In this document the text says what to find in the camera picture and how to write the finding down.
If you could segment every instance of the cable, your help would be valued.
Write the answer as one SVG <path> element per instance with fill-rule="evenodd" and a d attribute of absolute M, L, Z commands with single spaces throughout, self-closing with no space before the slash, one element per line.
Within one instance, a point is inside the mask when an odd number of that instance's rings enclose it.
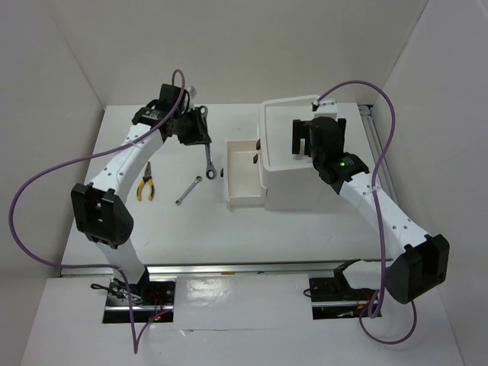
<path fill-rule="evenodd" d="M 322 94 L 317 99 L 317 101 L 318 102 L 322 101 L 327 95 L 329 95 L 333 91 L 341 88 L 342 86 L 350 85 L 350 84 L 366 85 L 366 86 L 374 89 L 375 91 L 377 91 L 378 93 L 381 94 L 381 96 L 384 98 L 384 100 L 388 104 L 388 107 L 390 108 L 390 113 L 391 113 L 390 134 L 388 135 L 387 142 L 385 143 L 384 148 L 381 151 L 380 157 L 378 158 L 378 161 L 376 162 L 376 165 L 374 166 L 374 169 L 373 169 L 373 175 L 371 177 L 371 186 L 374 187 L 376 185 L 376 179 L 377 179 L 377 175 L 378 175 L 378 170 L 380 169 L 381 163 L 383 162 L 384 157 L 387 154 L 388 149 L 390 148 L 391 141 L 393 139 L 393 135 L 395 134 L 395 127 L 397 125 L 397 117 L 395 115 L 395 108 L 393 107 L 393 103 L 392 103 L 391 99 L 388 97 L 388 95 L 380 87 L 378 87 L 375 84 L 372 84 L 370 82 L 366 82 L 364 80 L 349 80 L 347 82 L 341 82 L 340 84 L 332 87 L 331 89 L 329 89 L 328 91 L 326 91 L 324 94 Z M 380 290 L 379 290 L 379 292 L 378 291 L 375 291 L 374 292 L 373 297 L 371 298 L 370 304 L 368 306 L 368 316 L 371 319 L 376 318 L 380 314 L 381 307 L 383 306 L 383 301 L 384 301 L 384 291 L 385 291 L 385 287 L 386 287 L 386 277 L 387 277 L 387 250 L 386 250 L 386 243 L 385 243 L 385 238 L 384 238 L 383 216 L 381 214 L 380 201 L 378 199 L 378 193 L 376 192 L 376 190 L 373 190 L 373 199 L 374 199 L 374 206 L 376 208 L 376 216 L 377 216 L 377 221 L 378 221 L 378 230 L 380 232 L 381 281 L 380 281 Z M 373 311 L 374 301 L 376 300 L 377 297 L 378 297 L 377 306 L 376 306 L 376 309 Z M 415 326 L 417 324 L 417 312 L 415 310 L 415 304 L 413 303 L 413 301 L 412 301 L 412 307 L 414 309 L 414 311 L 413 311 L 413 316 L 414 316 L 413 327 L 412 327 L 411 331 L 409 332 L 409 334 L 407 335 L 407 337 L 404 337 L 403 339 L 400 340 L 401 342 L 407 340 L 413 334 L 413 331 L 415 330 Z M 365 331 L 365 333 L 369 337 L 371 337 L 375 341 L 379 342 L 380 341 L 379 339 L 373 337 L 363 327 L 362 320 L 361 320 L 361 315 L 359 316 L 359 321 L 361 322 L 361 327 L 363 328 L 363 330 Z"/>
<path fill-rule="evenodd" d="M 18 202 L 19 198 L 21 197 L 22 193 L 25 191 L 25 189 L 29 185 L 34 183 L 37 179 L 45 176 L 46 174 L 54 172 L 58 169 L 65 168 L 66 166 L 69 166 L 72 164 L 76 164 L 77 162 L 84 162 L 87 160 L 99 158 L 101 156 L 106 156 L 106 155 L 110 155 L 113 153 L 118 153 L 119 151 L 127 149 L 127 148 L 131 147 L 133 144 L 136 144 L 139 141 L 144 140 L 151 133 L 157 131 L 175 113 L 176 109 L 178 108 L 178 106 L 181 103 L 181 100 L 183 99 L 183 95 L 185 94 L 185 75 L 183 74 L 183 72 L 180 69 L 176 69 L 172 75 L 172 83 L 173 84 L 175 84 L 176 74 L 179 74 L 181 77 L 181 90 L 180 90 L 180 93 L 178 95 L 178 99 L 176 100 L 175 105 L 173 105 L 172 109 L 168 112 L 168 114 L 157 125 L 155 125 L 153 128 L 151 128 L 145 134 L 137 137 L 135 140 L 132 140 L 130 143 L 125 143 L 122 146 L 114 147 L 113 149 L 109 149 L 109 150 L 104 151 L 104 152 L 97 152 L 96 154 L 92 154 L 90 156 L 83 156 L 81 158 L 69 160 L 67 162 L 62 162 L 58 165 L 52 166 L 51 168 L 48 168 L 46 170 L 43 170 L 42 172 L 37 173 L 33 177 L 29 178 L 25 183 L 23 183 L 23 185 L 18 189 L 17 193 L 15 193 L 15 195 L 12 199 L 12 202 L 10 204 L 10 209 L 8 211 L 8 227 L 10 229 L 10 233 L 11 233 L 12 237 L 14 238 L 14 241 L 17 243 L 18 247 L 25 254 L 27 254 L 29 257 L 31 257 L 33 260 L 35 260 L 35 261 L 37 261 L 43 265 L 48 265 L 50 267 L 58 268 L 58 269 L 64 269 L 64 268 L 111 268 L 111 269 L 118 271 L 120 273 L 120 276 L 123 278 L 124 283 L 125 283 L 125 287 L 127 289 L 127 299 L 129 301 L 130 328 L 132 331 L 134 354 L 137 354 L 137 351 L 139 349 L 139 340 L 140 340 L 141 335 L 143 334 L 143 332 L 147 328 L 147 326 L 155 319 L 155 317 L 149 318 L 148 323 L 141 329 L 139 335 L 136 335 L 136 325 L 135 325 L 135 321 L 134 321 L 132 294 L 130 292 L 129 281 L 127 280 L 127 276 L 125 275 L 125 273 L 120 268 L 118 268 L 116 265 L 108 265 L 108 264 L 64 265 L 62 263 L 50 262 L 50 261 L 47 261 L 46 259 L 42 259 L 41 257 L 39 257 L 39 256 L 35 255 L 33 252 L 31 252 L 29 250 L 29 248 L 26 247 L 25 244 L 23 244 L 23 242 L 19 238 L 19 236 L 17 234 L 17 230 L 15 229 L 15 224 L 14 224 L 14 212 L 15 212 L 15 207 L 17 206 L 17 202 Z"/>

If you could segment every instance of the silver wrench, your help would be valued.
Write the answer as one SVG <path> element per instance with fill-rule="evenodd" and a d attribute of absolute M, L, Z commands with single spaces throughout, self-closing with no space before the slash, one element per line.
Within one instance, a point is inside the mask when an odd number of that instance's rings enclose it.
<path fill-rule="evenodd" d="M 204 105 L 200 107 L 201 116 L 205 122 L 205 127 L 208 129 L 207 126 L 207 114 L 208 109 Z M 207 170 L 205 170 L 205 175 L 209 179 L 214 179 L 217 176 L 217 170 L 214 167 L 214 163 L 212 162 L 212 152 L 210 151 L 210 144 L 205 144 L 205 156 L 207 158 Z"/>
<path fill-rule="evenodd" d="M 181 197 L 175 201 L 176 206 L 179 206 L 183 200 L 185 199 L 186 196 L 191 192 L 193 188 L 195 188 L 195 185 L 201 182 L 201 176 L 197 176 L 193 183 L 190 184 L 190 187 L 186 188 L 186 191 L 181 195 Z"/>

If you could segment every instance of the white wall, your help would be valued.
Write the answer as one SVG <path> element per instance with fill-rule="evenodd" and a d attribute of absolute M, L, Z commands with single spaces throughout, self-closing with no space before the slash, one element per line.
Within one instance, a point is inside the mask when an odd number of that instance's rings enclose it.
<path fill-rule="evenodd" d="M 441 293 L 466 366 L 486 364 L 488 0 L 430 0 L 385 85 L 388 154 L 405 211 L 451 242 Z M 382 101 L 374 111 L 383 141 Z"/>
<path fill-rule="evenodd" d="M 142 104 L 183 69 L 202 102 L 383 84 L 426 0 L 50 0 L 104 104 Z M 373 102 L 349 87 L 343 101 Z"/>
<path fill-rule="evenodd" d="M 17 188 L 34 173 L 90 151 L 102 108 L 47 6 L 0 2 L 0 342 L 1 363 L 20 363 L 45 278 L 52 274 L 14 244 L 7 215 Z M 38 255 L 61 259 L 72 222 L 69 191 L 86 165 L 48 176 L 26 191 L 16 221 Z"/>

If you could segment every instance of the purple cable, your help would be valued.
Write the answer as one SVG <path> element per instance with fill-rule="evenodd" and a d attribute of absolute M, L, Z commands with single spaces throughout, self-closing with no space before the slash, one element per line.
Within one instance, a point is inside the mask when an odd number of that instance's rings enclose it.
<path fill-rule="evenodd" d="M 397 125 L 397 118 L 395 116 L 395 108 L 393 107 L 393 103 L 391 102 L 391 99 L 388 97 L 388 95 L 380 87 L 378 87 L 375 84 L 372 84 L 370 82 L 365 82 L 364 80 L 349 80 L 347 82 L 341 82 L 340 84 L 334 86 L 333 88 L 329 89 L 324 94 L 322 94 L 317 99 L 317 101 L 322 101 L 327 95 L 329 95 L 333 91 L 341 88 L 344 85 L 350 85 L 350 84 L 366 85 L 366 86 L 374 89 L 378 93 L 380 93 L 381 96 L 386 101 L 386 103 L 388 104 L 388 107 L 390 108 L 390 112 L 391 112 L 390 134 L 388 135 L 387 142 L 385 143 L 384 148 L 381 151 L 380 157 L 378 158 L 378 161 L 376 162 L 376 165 L 374 166 L 374 169 L 373 169 L 373 175 L 371 178 L 371 186 L 374 187 L 376 185 L 378 170 L 381 167 L 381 163 L 384 161 L 384 157 L 387 154 L 388 149 L 390 148 L 391 141 L 393 139 L 393 135 L 395 134 L 395 127 Z M 374 199 L 374 206 L 376 208 L 376 216 L 377 216 L 377 221 L 378 221 L 378 231 L 380 232 L 381 281 L 380 281 L 379 297 L 378 297 L 378 291 L 375 291 L 372 298 L 371 298 L 369 306 L 368 306 L 368 316 L 371 319 L 376 318 L 380 314 L 381 307 L 383 306 L 383 302 L 384 302 L 384 291 L 385 291 L 385 287 L 386 287 L 386 277 L 387 277 L 387 249 L 386 249 L 386 243 L 385 243 L 385 238 L 384 238 L 383 216 L 381 214 L 381 207 L 380 207 L 380 201 L 378 199 L 378 193 L 375 190 L 373 191 L 373 199 Z M 378 297 L 378 303 L 377 303 L 376 309 L 373 311 L 374 301 L 376 300 L 377 297 Z M 401 343 L 401 342 L 407 340 L 413 334 L 413 331 L 415 330 L 415 327 L 417 324 L 417 312 L 416 312 L 415 304 L 413 303 L 413 301 L 412 301 L 412 307 L 413 307 L 413 317 L 414 317 L 412 329 L 410 330 L 410 332 L 407 334 L 406 337 L 403 337 L 402 339 L 400 339 L 398 341 L 386 342 L 386 341 L 382 341 L 381 339 L 378 339 L 378 338 L 372 336 L 366 330 L 366 328 L 363 326 L 363 323 L 362 323 L 362 317 L 363 317 L 365 309 L 361 312 L 361 314 L 359 316 L 359 322 L 361 324 L 361 328 L 364 330 L 364 332 L 370 338 L 372 338 L 376 342 L 384 343 L 384 344 L 391 344 L 391 345 Z"/>
<path fill-rule="evenodd" d="M 58 169 L 65 168 L 66 166 L 76 164 L 77 162 L 84 162 L 86 160 L 91 160 L 95 158 L 100 158 L 102 156 L 110 155 L 113 153 L 117 153 L 119 151 L 122 151 L 124 149 L 127 149 L 131 147 L 133 144 L 138 143 L 141 140 L 144 140 L 146 137 L 148 137 L 151 133 L 157 131 L 163 124 L 166 123 L 166 121 L 175 113 L 176 108 L 181 103 L 181 100 L 183 99 L 183 96 L 185 94 L 185 75 L 183 75 L 183 72 L 180 69 L 176 69 L 173 72 L 172 75 L 172 82 L 174 84 L 175 82 L 175 76 L 176 74 L 179 74 L 181 76 L 181 90 L 178 95 L 178 99 L 176 100 L 175 105 L 173 105 L 172 109 L 168 112 L 168 114 L 157 124 L 155 125 L 151 130 L 147 131 L 145 134 L 137 137 L 135 140 L 132 140 L 132 143 L 125 143 L 122 146 L 114 147 L 113 149 L 109 149 L 104 152 L 97 152 L 96 154 L 90 155 L 90 156 L 83 156 L 81 158 L 69 160 L 68 162 L 62 162 L 61 164 L 55 165 L 51 168 L 48 168 L 46 170 L 43 170 L 42 172 L 37 173 L 33 177 L 29 178 L 23 185 L 18 189 L 17 193 L 14 195 L 14 198 L 12 199 L 12 202 L 10 204 L 10 210 L 8 211 L 8 226 L 10 228 L 10 233 L 12 237 L 14 238 L 14 241 L 17 243 L 20 249 L 27 254 L 29 257 L 31 257 L 33 260 L 43 264 L 43 265 L 48 265 L 50 267 L 58 268 L 58 269 L 64 269 L 64 268 L 111 268 L 114 269 L 115 271 L 119 271 L 120 275 L 124 279 L 125 282 L 125 287 L 127 290 L 127 299 L 129 300 L 129 318 L 130 318 L 130 328 L 132 330 L 132 339 L 133 339 L 133 349 L 134 349 L 134 354 L 137 354 L 137 351 L 139 349 L 139 340 L 141 335 L 143 334 L 144 330 L 146 327 L 157 317 L 160 316 L 161 314 L 167 312 L 167 310 L 156 314 L 154 317 L 150 318 L 147 324 L 141 329 L 140 334 L 136 336 L 136 325 L 134 321 L 134 314 L 133 314 L 133 301 L 132 301 L 132 294 L 130 292 L 130 284 L 129 281 L 127 280 L 127 276 L 124 274 L 124 272 L 117 267 L 116 265 L 108 265 L 108 264 L 103 264 L 103 265 L 64 265 L 62 263 L 55 263 L 55 262 L 50 262 L 47 261 L 46 259 L 42 259 L 41 257 L 35 255 L 32 253 L 26 246 L 23 244 L 21 239 L 19 238 L 17 234 L 17 230 L 15 229 L 14 225 L 14 212 L 15 212 L 15 206 L 17 205 L 17 202 L 19 198 L 21 197 L 22 193 L 25 191 L 25 189 L 34 183 L 37 179 L 45 176 L 46 174 L 49 174 L 51 172 L 54 172 Z"/>

